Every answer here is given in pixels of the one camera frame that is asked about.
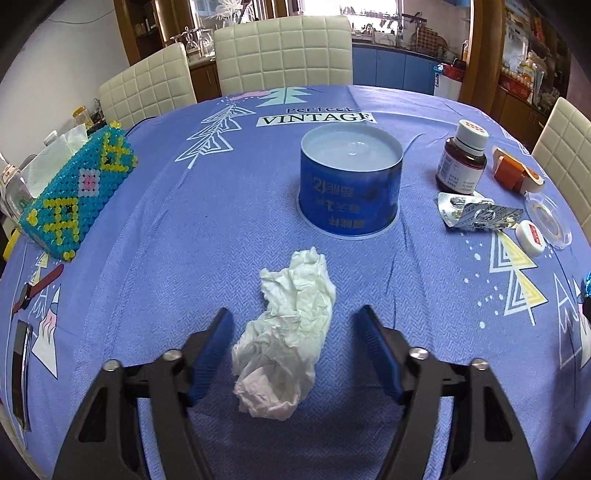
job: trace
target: kitchen cabinet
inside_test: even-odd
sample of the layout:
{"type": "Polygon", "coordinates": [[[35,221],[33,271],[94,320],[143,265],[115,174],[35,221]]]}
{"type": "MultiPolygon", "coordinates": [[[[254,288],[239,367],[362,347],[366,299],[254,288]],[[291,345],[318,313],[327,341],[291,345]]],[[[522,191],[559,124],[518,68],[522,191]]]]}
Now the kitchen cabinet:
{"type": "Polygon", "coordinates": [[[528,102],[498,86],[491,118],[519,140],[529,152],[537,143],[548,117],[528,102]]]}
{"type": "Polygon", "coordinates": [[[403,90],[433,95],[435,90],[434,60],[406,55],[403,90]]]}
{"type": "Polygon", "coordinates": [[[396,51],[378,50],[376,68],[377,87],[396,88],[402,90],[404,85],[404,69],[407,55],[396,51]]]}
{"type": "Polygon", "coordinates": [[[198,102],[222,96],[215,62],[191,68],[191,82],[198,102]]]}
{"type": "Polygon", "coordinates": [[[456,7],[471,7],[472,0],[443,0],[445,3],[456,7]]]}
{"type": "Polygon", "coordinates": [[[375,87],[377,64],[377,49],[353,47],[353,84],[375,87]]]}

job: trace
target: jar lid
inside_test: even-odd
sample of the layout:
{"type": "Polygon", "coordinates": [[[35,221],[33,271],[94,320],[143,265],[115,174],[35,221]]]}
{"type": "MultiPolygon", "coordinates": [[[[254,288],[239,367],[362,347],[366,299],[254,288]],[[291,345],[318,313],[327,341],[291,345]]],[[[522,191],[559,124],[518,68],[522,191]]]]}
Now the jar lid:
{"type": "Polygon", "coordinates": [[[78,115],[80,115],[84,110],[86,110],[86,107],[84,105],[82,105],[80,108],[77,108],[76,110],[74,110],[74,113],[72,114],[72,116],[74,118],[76,118],[78,115]]]}
{"type": "Polygon", "coordinates": [[[53,142],[56,138],[57,138],[57,132],[54,130],[53,132],[51,132],[49,135],[47,135],[45,137],[45,140],[43,141],[43,143],[45,143],[45,146],[48,147],[49,144],[51,142],[53,142]]]}
{"type": "Polygon", "coordinates": [[[460,120],[454,143],[470,155],[480,157],[488,143],[488,132],[469,120],[460,120]]]}

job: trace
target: dining table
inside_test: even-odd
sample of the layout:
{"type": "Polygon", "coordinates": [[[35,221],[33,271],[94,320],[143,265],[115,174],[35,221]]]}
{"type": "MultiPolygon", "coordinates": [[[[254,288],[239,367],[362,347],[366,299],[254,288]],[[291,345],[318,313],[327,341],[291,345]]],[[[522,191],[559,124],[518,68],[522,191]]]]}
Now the dining table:
{"type": "MultiPolygon", "coordinates": [[[[268,89],[198,103],[127,132],[138,165],[105,205],[76,257],[48,257],[22,235],[0,280],[0,397],[26,450],[51,476],[70,422],[108,359],[151,362],[207,328],[221,307],[232,343],[265,311],[259,272],[316,247],[336,287],[315,385],[285,421],[238,409],[230,353],[191,422],[215,478],[373,480],[402,407],[384,394],[353,316],[370,304],[382,324],[439,360],[486,359],[515,410],[538,476],[561,467],[591,421],[591,332],[580,291],[591,247],[554,183],[487,114],[419,93],[364,86],[268,89]],[[364,112],[404,149],[400,209],[373,238],[334,238],[297,208],[300,143],[326,122],[364,112]],[[499,147],[545,180],[572,231],[564,249],[528,257],[513,229],[448,228],[437,208],[444,143],[468,119],[489,136],[477,194],[525,209],[494,178],[499,147]],[[63,271],[12,315],[25,282],[63,271]],[[17,321],[33,328],[24,431],[12,413],[17,321]]],[[[523,219],[528,218],[527,211],[523,219]]],[[[139,404],[145,455],[163,480],[149,401],[139,404]]],[[[452,401],[444,398],[426,480],[437,479],[452,401]]]]}

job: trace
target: container lid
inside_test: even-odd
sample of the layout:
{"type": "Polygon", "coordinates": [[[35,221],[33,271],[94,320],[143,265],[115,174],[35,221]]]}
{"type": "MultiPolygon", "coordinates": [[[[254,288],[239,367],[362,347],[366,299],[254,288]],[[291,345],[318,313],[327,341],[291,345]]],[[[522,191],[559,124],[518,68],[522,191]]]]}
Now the container lid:
{"type": "Polygon", "coordinates": [[[563,249],[573,241],[569,224],[549,197],[543,193],[527,192],[525,209],[550,245],[563,249]]]}
{"type": "Polygon", "coordinates": [[[481,156],[488,143],[488,132],[469,120],[460,120],[454,143],[463,151],[481,156]]]}
{"type": "Polygon", "coordinates": [[[84,105],[82,105],[80,108],[77,108],[76,110],[74,110],[74,113],[72,114],[72,116],[74,118],[76,118],[78,115],[80,115],[84,110],[86,110],[86,107],[84,105]]]}
{"type": "Polygon", "coordinates": [[[301,150],[311,160],[345,171],[380,171],[402,159],[402,145],[379,128],[361,123],[328,124],[310,130],[301,150]]]}
{"type": "Polygon", "coordinates": [[[43,141],[43,143],[45,143],[45,146],[48,147],[49,144],[51,142],[53,142],[56,138],[57,138],[57,132],[54,130],[53,132],[51,132],[49,135],[47,135],[45,137],[45,140],[43,141]]]}
{"type": "Polygon", "coordinates": [[[515,229],[515,234],[521,248],[529,257],[537,257],[544,252],[546,248],[544,235],[529,220],[522,220],[515,229]]]}

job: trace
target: blue cabinet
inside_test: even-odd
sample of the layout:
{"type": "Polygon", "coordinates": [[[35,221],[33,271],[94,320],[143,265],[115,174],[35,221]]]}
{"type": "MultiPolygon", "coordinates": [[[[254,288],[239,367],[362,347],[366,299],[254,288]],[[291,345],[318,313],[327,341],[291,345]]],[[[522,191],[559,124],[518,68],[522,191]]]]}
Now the blue cabinet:
{"type": "Polygon", "coordinates": [[[472,0],[443,0],[445,3],[455,5],[456,7],[471,7],[472,0]]]}
{"type": "Polygon", "coordinates": [[[375,48],[353,47],[353,84],[376,86],[378,51],[375,48]]]}
{"type": "Polygon", "coordinates": [[[402,89],[432,95],[435,82],[433,65],[432,60],[407,55],[402,89]]]}
{"type": "Polygon", "coordinates": [[[375,86],[402,90],[406,57],[404,53],[378,50],[375,86]]]}

